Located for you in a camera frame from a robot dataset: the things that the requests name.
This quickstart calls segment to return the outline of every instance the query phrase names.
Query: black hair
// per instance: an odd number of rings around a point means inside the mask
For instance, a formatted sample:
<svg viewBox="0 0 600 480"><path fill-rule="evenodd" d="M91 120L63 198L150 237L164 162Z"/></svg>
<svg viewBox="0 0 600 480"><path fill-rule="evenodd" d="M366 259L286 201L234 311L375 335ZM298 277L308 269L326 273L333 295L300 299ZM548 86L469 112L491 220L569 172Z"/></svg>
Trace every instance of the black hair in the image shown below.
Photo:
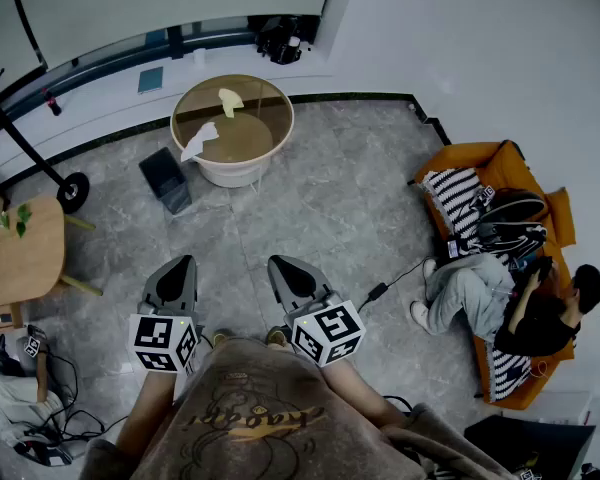
<svg viewBox="0 0 600 480"><path fill-rule="evenodd" d="M592 265L581 265L573 277L573 287L580 290L580 313L586 315L600 302L600 271Z"/></svg>

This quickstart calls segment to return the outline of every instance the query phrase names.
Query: black shirt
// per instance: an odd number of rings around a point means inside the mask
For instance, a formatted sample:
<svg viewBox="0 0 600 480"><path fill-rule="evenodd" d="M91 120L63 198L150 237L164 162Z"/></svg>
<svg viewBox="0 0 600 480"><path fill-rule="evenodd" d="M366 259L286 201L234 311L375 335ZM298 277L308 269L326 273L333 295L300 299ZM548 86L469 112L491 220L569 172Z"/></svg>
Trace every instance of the black shirt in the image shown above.
<svg viewBox="0 0 600 480"><path fill-rule="evenodd" d="M509 320L518 305L512 299L508 307L505 323L496 334L494 347L505 354L518 356L550 356L562 350L569 340L580 330L574 329L560 320L566 306L558 297L532 293L529 297L524 318L516 327L516 333L509 332Z"/></svg>

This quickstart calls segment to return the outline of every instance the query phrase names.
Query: black baseboard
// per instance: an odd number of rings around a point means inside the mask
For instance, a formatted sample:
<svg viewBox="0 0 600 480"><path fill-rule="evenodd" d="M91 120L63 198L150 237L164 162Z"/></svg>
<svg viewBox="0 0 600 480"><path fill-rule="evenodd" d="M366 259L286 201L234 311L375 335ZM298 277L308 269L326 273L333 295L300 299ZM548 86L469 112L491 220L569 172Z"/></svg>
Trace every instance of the black baseboard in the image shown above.
<svg viewBox="0 0 600 480"><path fill-rule="evenodd" d="M290 96L289 100L291 103L317 103L321 101L350 101L350 100L393 100L393 101L405 101L411 103L414 107L413 112L418 118L418 120L423 124L430 124L433 126L433 129L440 137L440 141L445 146L451 144L449 137L447 137L442 124L440 124L440 120L437 117L427 116L425 111L422 109L420 103L413 94L400 94L400 93L388 93L388 92L333 92L333 93L321 93L321 94L301 94L297 96ZM76 146L67 151L63 151L49 159L47 162L51 165L58 164L69 158L73 158L74 156L81 155L82 153L86 153L87 151L91 151L92 149L98 148L100 146L104 146L105 144L110 144L112 142L116 142L118 140L126 139L133 135L138 135L140 133L145 133L151 130L156 130L158 128L164 128L165 126L169 126L169 117L164 117L162 119L156 119L155 121L149 121L148 123L142 123L136 126L132 126L130 128L125 128L124 130L120 130L114 133L110 133L98 139L94 139L85 144L81 144L80 146ZM19 183L20 181L41 172L38 166L34 165L25 169L21 173L12 176L7 181L3 181L0 183L0 191L4 191L9 187Z"/></svg>

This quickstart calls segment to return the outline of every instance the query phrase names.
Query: green leaf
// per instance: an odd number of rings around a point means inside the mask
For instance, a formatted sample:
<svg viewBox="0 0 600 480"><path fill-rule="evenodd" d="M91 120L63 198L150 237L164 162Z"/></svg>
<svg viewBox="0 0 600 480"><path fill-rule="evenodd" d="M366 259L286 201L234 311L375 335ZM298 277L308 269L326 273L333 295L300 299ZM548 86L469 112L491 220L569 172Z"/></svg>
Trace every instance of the green leaf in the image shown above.
<svg viewBox="0 0 600 480"><path fill-rule="evenodd" d="M18 232L18 236L20 238L22 238L22 235L24 235L24 232L27 230L27 226L25 225L24 222L18 222L16 224L16 231Z"/></svg>
<svg viewBox="0 0 600 480"><path fill-rule="evenodd" d="M29 205L25 204L21 204L18 207L18 217L20 217L20 220L22 222L24 222L25 224L29 221L29 219L31 218L31 212L29 211Z"/></svg>
<svg viewBox="0 0 600 480"><path fill-rule="evenodd" d="M0 225L5 228L5 229L9 229L9 214L2 212L0 214Z"/></svg>

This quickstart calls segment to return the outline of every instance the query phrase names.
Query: forearm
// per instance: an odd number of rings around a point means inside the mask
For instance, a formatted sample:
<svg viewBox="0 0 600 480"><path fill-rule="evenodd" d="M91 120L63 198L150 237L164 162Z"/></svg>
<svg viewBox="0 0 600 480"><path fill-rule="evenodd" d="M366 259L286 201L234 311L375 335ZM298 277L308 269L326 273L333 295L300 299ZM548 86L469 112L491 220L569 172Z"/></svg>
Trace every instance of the forearm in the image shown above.
<svg viewBox="0 0 600 480"><path fill-rule="evenodd" d="M329 387L376 427L402 425L406 417L367 384L346 359L322 368Z"/></svg>
<svg viewBox="0 0 600 480"><path fill-rule="evenodd" d="M171 410L175 385L175 374L147 373L138 399L116 441L120 451L138 460L142 457Z"/></svg>
<svg viewBox="0 0 600 480"><path fill-rule="evenodd" d="M37 355L36 378L38 379L37 402L47 401L47 354L39 352Z"/></svg>
<svg viewBox="0 0 600 480"><path fill-rule="evenodd" d="M511 315L511 320L509 320L509 332L511 334L516 333L516 328L520 323L520 320L524 318L524 313L527 310L527 304L529 303L529 297L531 297L532 290L525 288L524 292L522 292L522 297L518 301L518 305L516 306L513 315Z"/></svg>

